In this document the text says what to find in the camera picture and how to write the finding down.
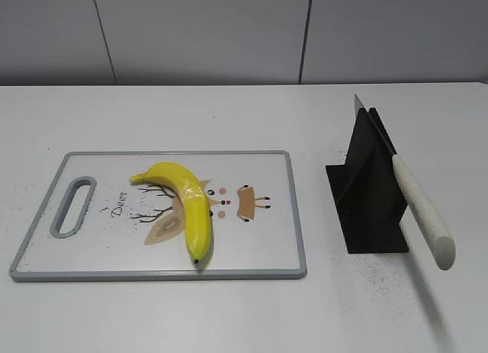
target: cutting board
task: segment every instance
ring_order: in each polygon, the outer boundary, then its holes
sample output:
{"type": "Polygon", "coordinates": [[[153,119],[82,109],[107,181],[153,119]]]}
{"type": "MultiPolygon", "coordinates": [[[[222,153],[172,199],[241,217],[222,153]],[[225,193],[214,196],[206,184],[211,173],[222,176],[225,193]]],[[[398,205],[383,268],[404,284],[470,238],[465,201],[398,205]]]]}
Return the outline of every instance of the cutting board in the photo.
{"type": "Polygon", "coordinates": [[[306,272],[284,151],[71,152],[10,269],[15,281],[277,279],[306,272]],[[190,169],[209,199],[213,245],[199,268],[188,256],[175,193],[129,182],[157,162],[190,169]],[[88,191],[75,205],[81,186],[88,191]],[[73,214],[74,221],[67,216],[73,214]]]}

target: gray wall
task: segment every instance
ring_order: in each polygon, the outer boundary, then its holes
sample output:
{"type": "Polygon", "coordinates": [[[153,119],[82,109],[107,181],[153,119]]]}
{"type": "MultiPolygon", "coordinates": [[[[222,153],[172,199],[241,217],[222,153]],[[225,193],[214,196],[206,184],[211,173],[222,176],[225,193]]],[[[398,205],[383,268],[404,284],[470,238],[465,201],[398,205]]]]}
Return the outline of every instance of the gray wall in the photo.
{"type": "Polygon", "coordinates": [[[97,0],[123,85],[297,84],[308,0],[97,0]]]}
{"type": "Polygon", "coordinates": [[[93,0],[0,0],[0,85],[112,83],[93,0]]]}
{"type": "Polygon", "coordinates": [[[488,0],[313,0],[302,83],[488,79],[488,0]]]}
{"type": "MultiPolygon", "coordinates": [[[[487,80],[487,1],[313,0],[302,83],[487,80]]],[[[0,85],[298,83],[308,0],[96,5],[0,0],[0,85]]]]}

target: yellow banana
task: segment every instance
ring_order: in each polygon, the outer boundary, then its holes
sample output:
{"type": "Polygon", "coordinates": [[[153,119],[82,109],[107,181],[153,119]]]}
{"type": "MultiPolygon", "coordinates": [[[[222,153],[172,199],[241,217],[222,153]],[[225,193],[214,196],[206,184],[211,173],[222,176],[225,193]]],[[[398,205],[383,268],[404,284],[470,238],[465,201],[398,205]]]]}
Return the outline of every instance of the yellow banana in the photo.
{"type": "Polygon", "coordinates": [[[207,254],[212,238],[210,205],[197,177],[184,166],[160,162],[147,172],[132,176],[130,182],[149,182],[176,191],[185,209],[186,246],[197,264],[207,254]]]}

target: cutting board handle hole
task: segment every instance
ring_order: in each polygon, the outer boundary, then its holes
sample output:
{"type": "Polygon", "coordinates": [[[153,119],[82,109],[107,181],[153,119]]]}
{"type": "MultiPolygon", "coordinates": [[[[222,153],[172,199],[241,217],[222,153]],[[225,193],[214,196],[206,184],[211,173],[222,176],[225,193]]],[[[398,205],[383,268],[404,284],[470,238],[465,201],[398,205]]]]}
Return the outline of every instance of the cutting board handle hole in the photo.
{"type": "Polygon", "coordinates": [[[97,182],[93,178],[82,176],[68,185],[53,223],[51,223],[50,234],[52,237],[65,239],[78,232],[96,184],[97,182]]]}

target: deer ear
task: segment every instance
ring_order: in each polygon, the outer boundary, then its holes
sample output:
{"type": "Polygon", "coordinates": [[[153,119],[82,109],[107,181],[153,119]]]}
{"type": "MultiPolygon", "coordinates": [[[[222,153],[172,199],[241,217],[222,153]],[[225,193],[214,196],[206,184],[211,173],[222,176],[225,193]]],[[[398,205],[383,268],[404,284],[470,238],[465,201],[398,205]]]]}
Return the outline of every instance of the deer ear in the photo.
{"type": "Polygon", "coordinates": [[[202,187],[202,189],[205,189],[205,187],[207,186],[208,183],[210,183],[212,180],[202,180],[200,181],[200,185],[202,187]]]}
{"type": "Polygon", "coordinates": [[[144,244],[154,245],[171,239],[185,229],[185,214],[179,217],[178,214],[171,213],[163,217],[152,226],[151,232],[146,237],[144,244]]]}

